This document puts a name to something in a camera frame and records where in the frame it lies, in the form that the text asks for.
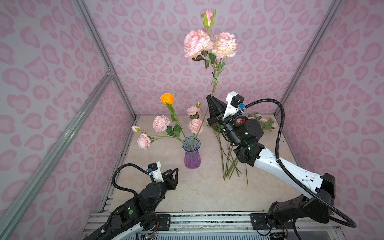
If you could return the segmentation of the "purple glass vase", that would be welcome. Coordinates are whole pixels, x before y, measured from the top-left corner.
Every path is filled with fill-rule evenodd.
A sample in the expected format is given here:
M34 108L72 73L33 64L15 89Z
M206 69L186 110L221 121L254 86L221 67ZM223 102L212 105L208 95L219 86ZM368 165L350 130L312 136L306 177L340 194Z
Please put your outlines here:
M201 165L200 147L201 141L196 137L186 137L182 141L182 148L185 151L184 164L190 170L197 169Z

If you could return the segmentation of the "pink peony flower stem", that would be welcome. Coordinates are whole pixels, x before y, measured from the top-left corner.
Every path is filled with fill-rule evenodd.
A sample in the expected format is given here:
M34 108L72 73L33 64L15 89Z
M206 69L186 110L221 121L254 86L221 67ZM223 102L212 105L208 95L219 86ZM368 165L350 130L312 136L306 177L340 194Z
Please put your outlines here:
M192 119L188 123L188 128L193 134L192 146L194 146L199 133L204 129L203 122L200 119Z

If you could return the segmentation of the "pink peony branch with bud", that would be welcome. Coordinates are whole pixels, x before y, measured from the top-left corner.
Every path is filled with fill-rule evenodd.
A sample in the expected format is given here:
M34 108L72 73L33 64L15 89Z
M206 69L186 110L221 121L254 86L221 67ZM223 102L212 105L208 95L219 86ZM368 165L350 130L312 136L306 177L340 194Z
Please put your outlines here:
M152 144L160 140L177 140L181 142L180 131L174 130L171 126L171 120L169 117L160 115L156 116L152 122L151 129L141 128L140 126L132 126L131 131L138 133L137 145L139 149L147 151L150 149Z

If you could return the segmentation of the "striped pink peony branch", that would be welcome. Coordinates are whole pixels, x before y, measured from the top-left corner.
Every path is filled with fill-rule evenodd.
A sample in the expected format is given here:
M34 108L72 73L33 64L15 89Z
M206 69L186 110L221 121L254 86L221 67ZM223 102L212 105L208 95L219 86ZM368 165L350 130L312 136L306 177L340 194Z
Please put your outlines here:
M237 53L238 42L235 35L222 32L210 36L210 28L215 24L216 11L206 9L202 14L203 28L189 32L184 38L183 47L185 57L191 62L204 62L207 69L213 69L212 93L217 90L220 74L226 65L226 60Z

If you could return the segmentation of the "orange rose stem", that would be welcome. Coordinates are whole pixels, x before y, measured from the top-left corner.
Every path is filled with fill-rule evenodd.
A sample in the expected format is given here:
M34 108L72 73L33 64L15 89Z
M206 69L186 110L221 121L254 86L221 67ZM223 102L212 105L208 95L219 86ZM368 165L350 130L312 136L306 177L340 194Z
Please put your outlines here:
M185 138L184 130L182 124L179 121L178 115L174 108L174 95L170 93L165 93L161 96L161 103L163 103L171 113L171 120L174 124L173 127L167 127L165 129L168 136L177 138L182 141Z

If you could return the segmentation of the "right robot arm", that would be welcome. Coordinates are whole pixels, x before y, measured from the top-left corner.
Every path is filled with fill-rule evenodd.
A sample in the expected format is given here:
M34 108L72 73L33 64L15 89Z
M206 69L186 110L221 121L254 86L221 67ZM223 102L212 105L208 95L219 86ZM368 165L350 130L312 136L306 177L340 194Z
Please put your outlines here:
M242 115L245 109L244 98L235 92L228 94L226 102L214 96L206 97L210 117L209 126L218 125L220 133L229 144L235 147L237 159L252 167L264 170L291 185L301 195L285 201L271 204L264 224L271 228L279 228L289 221L310 218L318 223L330 221L331 210L300 187L305 187L332 205L335 199L335 178L329 174L319 175L298 167L276 155L259 141L264 131L255 119Z

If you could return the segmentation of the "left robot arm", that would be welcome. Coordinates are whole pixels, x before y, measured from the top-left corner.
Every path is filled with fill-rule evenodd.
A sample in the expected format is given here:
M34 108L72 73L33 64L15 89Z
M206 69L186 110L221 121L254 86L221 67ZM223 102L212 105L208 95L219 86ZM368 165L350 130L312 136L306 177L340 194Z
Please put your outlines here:
M118 173L126 168L133 167L149 176L151 182L140 193L119 186L116 183ZM161 172L159 162L148 165L144 170L135 164L124 164L113 174L112 184L121 191L130 192L134 196L124 204L118 206L109 215L106 223L85 237L86 240L125 240L130 236L139 239L139 233L149 231L143 237L144 240L151 240L158 231L170 229L170 215L157 215L156 208L166 198L168 191L173 191L178 185L179 169Z

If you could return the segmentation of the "small pink peony sprig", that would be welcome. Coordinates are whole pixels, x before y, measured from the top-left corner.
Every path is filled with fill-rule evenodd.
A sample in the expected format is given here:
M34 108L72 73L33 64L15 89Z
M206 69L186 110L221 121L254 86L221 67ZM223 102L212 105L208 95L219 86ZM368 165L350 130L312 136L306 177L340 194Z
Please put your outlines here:
M196 102L194 106L187 109L187 115L191 120L198 119L201 116L201 106L202 104L200 102Z

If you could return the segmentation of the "small mixed roses spray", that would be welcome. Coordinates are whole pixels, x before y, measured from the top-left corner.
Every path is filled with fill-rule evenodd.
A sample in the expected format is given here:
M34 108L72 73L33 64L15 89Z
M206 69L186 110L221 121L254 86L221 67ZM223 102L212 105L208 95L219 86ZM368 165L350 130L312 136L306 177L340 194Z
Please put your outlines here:
M263 131L274 131L277 126L272 118L265 118L260 113L248 114L248 119L255 119L261 125Z

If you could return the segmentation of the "red rose stem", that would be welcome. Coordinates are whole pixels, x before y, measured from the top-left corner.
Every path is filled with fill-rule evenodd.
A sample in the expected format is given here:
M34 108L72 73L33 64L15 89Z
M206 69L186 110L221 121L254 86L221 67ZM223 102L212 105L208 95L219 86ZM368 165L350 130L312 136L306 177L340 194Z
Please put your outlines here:
M249 157L246 152L249 146L246 144L245 137L249 136L246 130L243 130L246 117L238 117L233 121L228 122L222 128L222 135L227 144L226 160L223 163L223 179L230 180L233 175L238 177L242 174L239 170L238 164L246 164Z

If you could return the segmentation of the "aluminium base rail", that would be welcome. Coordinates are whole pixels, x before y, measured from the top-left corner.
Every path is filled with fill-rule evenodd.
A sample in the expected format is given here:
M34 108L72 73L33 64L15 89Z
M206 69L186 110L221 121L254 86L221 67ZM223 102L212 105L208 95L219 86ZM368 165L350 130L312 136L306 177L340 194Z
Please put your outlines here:
M343 240L341 226L321 224L310 218L287 221L275 228L265 223L265 211L253 212L158 212L152 229L156 240Z

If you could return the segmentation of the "right aluminium frame strut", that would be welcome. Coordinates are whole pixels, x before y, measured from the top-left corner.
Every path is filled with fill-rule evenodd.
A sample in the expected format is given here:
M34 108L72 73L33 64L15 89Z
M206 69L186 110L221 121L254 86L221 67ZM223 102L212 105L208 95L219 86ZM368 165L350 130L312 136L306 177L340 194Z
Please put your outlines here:
M344 1L310 1L315 4L316 12L313 15L304 14L300 15L300 23L304 26L312 27L304 43L300 45L299 52L301 53L298 60L298 65L293 72L290 82L281 98L281 104L284 105L288 102L288 98L293 93L295 86L299 82L304 73L305 68L309 64L315 50L320 45L323 37L329 30L332 22L341 10Z

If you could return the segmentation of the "left aluminium frame strut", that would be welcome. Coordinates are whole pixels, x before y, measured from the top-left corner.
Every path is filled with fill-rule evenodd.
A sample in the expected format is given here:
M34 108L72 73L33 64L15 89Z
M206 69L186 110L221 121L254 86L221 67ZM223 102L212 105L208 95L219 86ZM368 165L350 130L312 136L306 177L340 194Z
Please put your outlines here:
M85 27L87 28L87 30L89 31L89 33L91 35L93 42L94 42L97 50L99 51L99 54L100 54L100 56L101 56L101 58L105 64L106 68L108 69L108 73L110 73L112 75L112 80L113 80L115 86L117 87L120 96L123 99L123 103L125 104L131 117L135 120L137 118L137 115L135 114L133 107L129 101L128 95L126 94L126 92L123 88L123 84L121 83L121 80L120 80L120 78L119 78L119 76L115 70L115 67L111 61L111 58L108 54L106 46L103 43L103 40L102 40L98 30L97 30L96 24L95 24L95 22L91 16L91 13L87 7L86 2L74 0L73 3L76 6L79 14L81 15L81 18L84 21Z

